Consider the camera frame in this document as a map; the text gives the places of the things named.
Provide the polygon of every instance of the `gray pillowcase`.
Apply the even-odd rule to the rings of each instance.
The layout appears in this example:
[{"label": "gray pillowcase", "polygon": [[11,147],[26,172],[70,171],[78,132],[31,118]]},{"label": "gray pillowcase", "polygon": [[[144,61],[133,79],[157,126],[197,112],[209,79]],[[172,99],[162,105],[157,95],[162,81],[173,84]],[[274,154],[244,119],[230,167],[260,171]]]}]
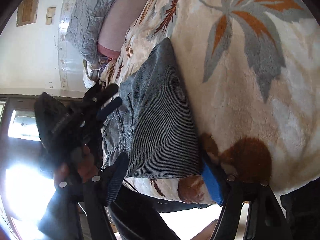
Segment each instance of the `gray pillowcase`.
[{"label": "gray pillowcase", "polygon": [[97,40],[104,17],[116,0],[76,0],[66,40],[91,64],[99,60]]}]

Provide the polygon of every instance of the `pillow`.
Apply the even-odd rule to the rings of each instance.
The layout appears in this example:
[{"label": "pillow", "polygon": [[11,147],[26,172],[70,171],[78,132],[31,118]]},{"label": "pillow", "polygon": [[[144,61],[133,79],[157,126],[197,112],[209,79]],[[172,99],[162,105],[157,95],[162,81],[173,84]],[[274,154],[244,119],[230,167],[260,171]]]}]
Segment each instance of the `pillow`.
[{"label": "pillow", "polygon": [[79,51],[81,57],[95,64],[97,40],[103,20],[116,0],[76,0],[66,40]]},{"label": "pillow", "polygon": [[118,58],[130,25],[140,16],[148,0],[116,0],[104,19],[99,37],[98,51]]}]

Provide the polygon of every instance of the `window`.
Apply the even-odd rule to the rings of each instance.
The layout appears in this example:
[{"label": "window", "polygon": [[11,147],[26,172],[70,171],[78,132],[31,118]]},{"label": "window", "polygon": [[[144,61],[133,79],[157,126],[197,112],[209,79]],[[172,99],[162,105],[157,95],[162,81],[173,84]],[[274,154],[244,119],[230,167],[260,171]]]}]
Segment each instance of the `window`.
[{"label": "window", "polygon": [[47,17],[45,20],[46,25],[51,25],[52,24],[52,19],[54,15],[56,14],[56,8],[55,7],[50,7],[47,9]]},{"label": "window", "polygon": [[12,138],[40,141],[34,111],[12,111],[8,136]]},{"label": "window", "polygon": [[23,0],[18,6],[17,27],[35,23],[39,0]]}]

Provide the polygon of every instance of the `person's leg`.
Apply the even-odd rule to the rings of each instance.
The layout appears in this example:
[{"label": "person's leg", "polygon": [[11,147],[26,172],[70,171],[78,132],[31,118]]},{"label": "person's leg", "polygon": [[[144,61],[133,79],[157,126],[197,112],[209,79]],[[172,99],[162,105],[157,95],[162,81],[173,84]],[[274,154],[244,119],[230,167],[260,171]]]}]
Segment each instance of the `person's leg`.
[{"label": "person's leg", "polygon": [[180,240],[148,197],[125,186],[110,204],[109,211],[122,240]]},{"label": "person's leg", "polygon": [[294,240],[320,239],[320,178],[280,196]]}]

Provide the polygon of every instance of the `blanket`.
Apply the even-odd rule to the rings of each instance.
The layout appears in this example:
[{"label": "blanket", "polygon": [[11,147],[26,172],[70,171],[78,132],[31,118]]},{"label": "blanket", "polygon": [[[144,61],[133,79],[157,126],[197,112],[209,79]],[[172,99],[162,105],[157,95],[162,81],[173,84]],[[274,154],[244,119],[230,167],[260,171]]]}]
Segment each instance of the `blanket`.
[{"label": "blanket", "polygon": [[[213,162],[280,195],[320,176],[320,27],[301,0],[148,0],[109,81],[125,81],[164,37]],[[201,176],[127,182],[210,202]]]},{"label": "blanket", "polygon": [[116,0],[76,0],[66,40],[79,51],[90,64],[98,64],[98,35],[104,17]]}]

